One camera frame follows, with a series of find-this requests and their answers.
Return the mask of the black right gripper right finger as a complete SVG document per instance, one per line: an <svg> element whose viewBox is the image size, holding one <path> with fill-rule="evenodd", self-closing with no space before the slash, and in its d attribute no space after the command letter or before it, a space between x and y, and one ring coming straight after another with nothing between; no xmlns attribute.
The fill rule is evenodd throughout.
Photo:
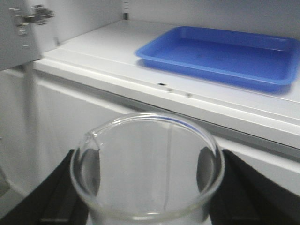
<svg viewBox="0 0 300 225"><path fill-rule="evenodd" d="M300 198L223 150L225 174L210 205L213 225L298 225Z"/></svg>

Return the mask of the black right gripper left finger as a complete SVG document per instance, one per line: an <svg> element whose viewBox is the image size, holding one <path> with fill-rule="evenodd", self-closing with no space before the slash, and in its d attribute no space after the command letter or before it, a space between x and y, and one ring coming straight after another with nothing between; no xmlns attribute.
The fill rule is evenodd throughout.
<svg viewBox="0 0 300 225"><path fill-rule="evenodd" d="M70 178L70 150L55 170L0 219L2 225L85 225L87 206Z"/></svg>

